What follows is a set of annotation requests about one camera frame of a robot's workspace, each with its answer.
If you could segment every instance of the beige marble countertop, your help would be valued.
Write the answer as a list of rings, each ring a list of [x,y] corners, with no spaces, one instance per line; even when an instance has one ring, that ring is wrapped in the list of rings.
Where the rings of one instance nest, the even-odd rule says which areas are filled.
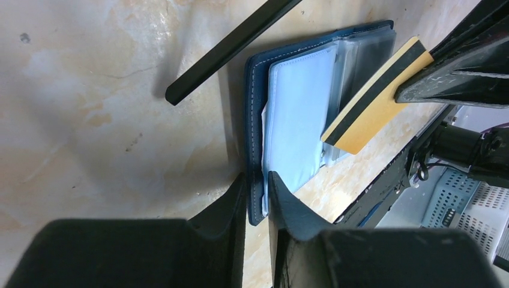
[[[190,218],[243,166],[243,66],[265,49],[393,19],[438,44],[478,0],[303,0],[179,106],[164,90],[263,0],[0,2],[0,281],[57,218]],[[334,220],[422,128],[412,104],[297,196]],[[247,226],[244,287],[270,287],[267,220]]]

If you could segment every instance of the black plastic part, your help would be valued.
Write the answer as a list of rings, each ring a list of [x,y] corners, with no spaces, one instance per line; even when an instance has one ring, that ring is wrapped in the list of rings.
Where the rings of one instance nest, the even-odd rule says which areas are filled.
[[[410,187],[405,169],[410,147],[407,145],[394,157],[334,224],[341,228],[374,228],[380,222],[401,195],[399,192]]]
[[[482,0],[433,49],[435,62],[398,88],[396,102],[509,107],[508,14],[508,0]]]
[[[434,157],[465,168],[470,167],[479,153],[481,133],[452,125],[441,125],[432,143]]]
[[[244,175],[185,220],[58,220],[34,238],[12,287],[241,287]]]
[[[509,272],[509,260],[504,259],[500,256],[495,256],[493,264],[498,268],[505,270],[506,272]]]
[[[212,50],[174,81],[166,100],[177,105],[302,0],[267,0]]]
[[[430,145],[432,142],[432,135],[436,129],[445,121],[452,121],[458,111],[458,106],[448,105],[444,110],[434,119],[434,121],[426,127],[419,138],[414,142],[410,149],[406,170],[408,177],[413,177],[416,173],[420,180],[425,181],[429,177],[426,169],[427,159],[430,157]]]
[[[468,176],[491,186],[509,188],[509,128],[494,128],[484,135]]]
[[[463,231],[340,229],[268,180],[274,288],[500,287]]]

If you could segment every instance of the wallet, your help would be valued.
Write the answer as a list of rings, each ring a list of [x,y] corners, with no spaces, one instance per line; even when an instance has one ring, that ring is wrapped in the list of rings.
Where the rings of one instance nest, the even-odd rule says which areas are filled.
[[[250,57],[245,65],[248,220],[268,214],[268,172],[294,193],[319,169],[348,157],[320,140],[342,107],[390,58],[386,20],[341,29]]]

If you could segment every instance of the blue leather wallet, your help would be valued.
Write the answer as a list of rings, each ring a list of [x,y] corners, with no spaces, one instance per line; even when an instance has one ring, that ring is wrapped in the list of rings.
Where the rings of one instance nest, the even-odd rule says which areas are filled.
[[[321,126],[325,125],[325,122],[331,118],[330,107],[328,107],[328,103],[326,103],[328,100],[322,101],[323,99],[319,98],[318,95],[323,95],[324,93],[330,94],[329,90],[327,90],[328,88],[321,91],[323,90],[322,88],[324,85],[332,87],[333,82],[337,82],[332,81],[332,79],[321,79],[317,76],[317,72],[323,72],[323,74],[328,75],[327,77],[329,78],[342,78],[343,81],[346,77],[345,73],[339,75],[336,71],[338,69],[332,67],[336,66],[334,63],[345,60],[338,58],[338,49],[340,48],[335,46],[334,43],[338,43],[338,41],[348,39],[349,37],[354,38],[357,35],[369,37],[371,32],[392,31],[392,28],[393,21],[386,20],[341,29],[311,40],[262,52],[248,59],[245,65],[245,151],[247,157],[247,184],[250,192],[248,197],[248,219],[251,225],[258,225],[267,216],[268,212],[267,197],[264,197],[264,195],[267,195],[267,179],[264,180],[264,169],[266,170],[265,176],[268,173],[268,169],[278,172],[282,176],[283,180],[285,180],[285,184],[289,187],[293,187],[294,189],[292,192],[295,192],[296,189],[300,188],[300,186],[305,184],[305,182],[314,176],[321,166],[326,164],[327,161],[320,160],[320,157],[323,158],[324,154],[334,154],[332,163],[345,156],[345,153],[342,153],[341,151],[334,151],[333,148],[325,146],[322,148],[320,146],[321,144],[318,145],[315,142],[308,141],[309,137],[314,137],[314,134],[316,134],[317,131],[321,132],[321,129],[325,128],[325,126]],[[381,66],[385,60],[391,56],[394,38],[395,34],[392,33],[385,40],[385,43],[382,44],[383,47],[374,48],[375,50],[380,49],[381,51],[385,51],[386,54],[380,55],[379,58],[377,57],[377,61],[380,62],[379,66]],[[379,68],[377,65],[378,63],[371,66],[370,69],[373,70],[372,73]],[[353,66],[349,67],[348,70],[354,71],[356,68]],[[353,78],[357,82],[365,82],[371,75],[372,74],[370,74],[369,71],[364,71],[363,77],[353,76]],[[303,84],[302,79],[306,79],[308,84]],[[296,87],[292,87],[292,81],[295,81]],[[359,86],[357,84],[352,85],[351,82],[352,79],[350,79],[350,85],[347,89],[351,90],[355,89],[355,87],[352,86]],[[344,96],[353,96],[353,91],[345,91],[343,88],[342,92]],[[273,108],[274,105],[276,105],[277,101],[281,101],[281,99],[285,97],[290,99],[290,101],[287,100],[287,103],[299,101],[299,103],[303,103],[303,105],[310,107],[309,114],[306,109],[303,109],[303,105],[300,105],[299,107],[284,108],[279,104],[277,107],[281,110],[278,110],[275,113]],[[268,99],[270,100],[271,106],[269,107],[268,105],[267,111],[264,113],[264,108]],[[344,106],[345,101],[348,101],[348,99],[345,99],[344,97],[336,100],[338,101],[337,109],[340,109],[340,107]],[[294,115],[289,117],[278,117],[278,115],[289,115],[289,113],[293,113]],[[317,113],[320,113],[320,119],[317,119],[317,117],[314,116]],[[267,118],[263,121],[262,114],[267,115]],[[302,121],[305,117],[308,117],[308,120],[313,121]],[[311,133],[306,134],[305,137],[301,135],[302,137],[296,137],[297,139],[288,139],[288,145],[293,145],[295,141],[303,142],[303,149],[285,151],[283,147],[284,145],[273,145],[273,147],[267,149],[268,140],[264,139],[267,138],[267,135],[264,136],[264,133],[269,134],[269,141],[272,141],[270,140],[270,137],[274,136],[279,138],[277,142],[281,143],[281,141],[285,138],[285,133],[277,133],[277,131],[276,133],[273,133],[272,131],[278,126],[279,128],[277,129],[281,131],[281,129],[284,129],[285,121],[293,121],[293,119],[296,120],[298,122],[297,125],[300,126],[289,127],[289,131],[284,131],[285,133],[292,134],[292,129],[293,131],[298,131],[299,127],[306,125],[309,122],[313,122],[312,125],[314,126],[311,126],[311,128],[315,127],[315,129],[311,131]],[[270,127],[264,127],[264,123],[267,121],[270,123]],[[274,157],[291,157],[292,153],[305,153],[306,155],[294,155],[294,157],[300,158],[301,161],[297,161],[296,163],[287,162],[286,167],[298,167],[298,165],[301,165],[302,163],[304,163],[303,165],[306,165],[306,163],[311,161],[312,167],[309,168],[309,171],[306,170],[305,173],[300,173],[300,171],[294,172],[291,169],[289,169],[289,171],[284,171],[285,167],[281,168],[281,165],[277,165],[277,163],[274,164],[274,161],[272,161]]]

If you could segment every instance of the card holder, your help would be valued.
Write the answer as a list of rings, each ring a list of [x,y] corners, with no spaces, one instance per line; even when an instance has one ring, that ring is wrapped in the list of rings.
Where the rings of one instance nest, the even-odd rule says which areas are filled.
[[[345,153],[342,155],[341,151],[333,148],[332,146],[324,147],[324,144],[319,141],[319,136],[323,133],[322,129],[325,129],[325,125],[330,118],[330,103],[333,103],[334,101],[338,101],[338,103],[340,103],[339,100],[348,94],[348,92],[343,90],[342,81],[344,82],[349,78],[343,79],[340,74],[340,70],[343,69],[342,66],[345,65],[344,61],[341,61],[340,56],[344,54],[345,47],[343,47],[340,43],[342,41],[348,41],[350,38],[370,37],[370,34],[373,33],[391,31],[392,27],[393,22],[388,20],[343,29],[312,40],[269,50],[254,55],[247,61],[245,71],[245,150],[247,154],[248,186],[250,189],[250,197],[248,198],[248,219],[252,225],[257,225],[260,221],[262,221],[268,212],[267,203],[265,202],[265,204],[263,204],[264,194],[266,194],[267,191],[264,181],[264,168],[271,167],[272,164],[276,165],[279,170],[273,168],[270,168],[270,170],[275,170],[280,175],[287,175],[287,178],[290,177],[292,180],[285,180],[285,183],[292,187],[292,192],[295,192],[296,189],[299,189],[300,186],[304,185],[312,176],[314,176],[321,166],[324,164],[333,164],[335,160],[341,159],[341,156],[345,155]],[[310,63],[313,61],[318,61],[321,63],[321,66],[314,67],[315,64],[311,64],[313,67],[309,67]],[[299,74],[299,72],[297,72],[295,74],[293,68],[297,67],[300,67],[297,70],[304,69],[308,70],[308,72],[314,71],[314,73]],[[270,79],[272,79],[270,77],[270,71],[275,72],[272,73],[272,75],[276,75],[276,80],[280,80],[279,83],[274,82],[276,83],[275,85],[270,84]],[[299,88],[301,87],[302,81],[296,81],[295,79],[314,80],[308,81],[311,86]],[[313,86],[313,82],[326,84],[326,87],[321,88],[321,86]],[[326,97],[323,95],[327,94],[324,92],[327,90],[327,87],[330,99],[326,101]],[[293,94],[297,93],[296,95],[298,95],[300,101],[291,101],[292,98],[288,95],[291,96],[292,89],[294,92]],[[278,140],[277,142],[272,140],[267,142],[267,144],[264,143],[264,134],[269,132],[267,129],[265,129],[266,131],[263,131],[264,126],[262,125],[262,111],[264,110],[271,91],[277,95],[284,95],[282,96],[282,99],[289,99],[281,102],[277,100],[278,98],[275,98],[274,101],[278,104],[276,107],[280,107],[282,105],[281,103],[283,103],[283,105],[286,105],[285,103],[287,103],[290,106],[286,108],[283,107],[284,110],[292,112],[296,109],[295,111],[300,111],[300,114],[304,113],[302,115],[302,119],[307,119],[308,121],[300,123],[300,128],[294,127],[285,130],[285,127],[288,126],[284,125],[285,122],[281,122],[280,118],[285,120],[284,115],[295,116],[297,113],[285,114],[276,112],[275,110],[271,110],[270,107],[267,107],[267,119],[265,122],[272,122],[273,118],[277,119],[274,123],[275,127],[279,127],[279,130],[275,130],[278,131],[276,132],[276,138],[283,139],[285,137],[291,137],[288,140],[283,139]],[[295,102],[298,102],[299,105],[307,103],[308,110],[306,110],[304,106],[292,107],[291,105],[295,104]],[[338,111],[334,113],[338,113],[340,107],[337,104],[335,107]],[[306,137],[302,137],[302,128],[306,127]],[[314,135],[316,133],[318,134],[317,139],[320,143],[315,143]],[[282,145],[279,144],[282,142],[280,141],[288,143],[286,147],[292,147],[288,150],[282,150]],[[271,156],[271,160],[266,161],[262,165],[264,146],[271,148],[271,155],[273,157]],[[278,158],[287,159],[289,162],[287,163],[283,161],[278,163]],[[299,165],[304,165],[306,168],[302,171],[295,170],[295,167],[298,167]]]

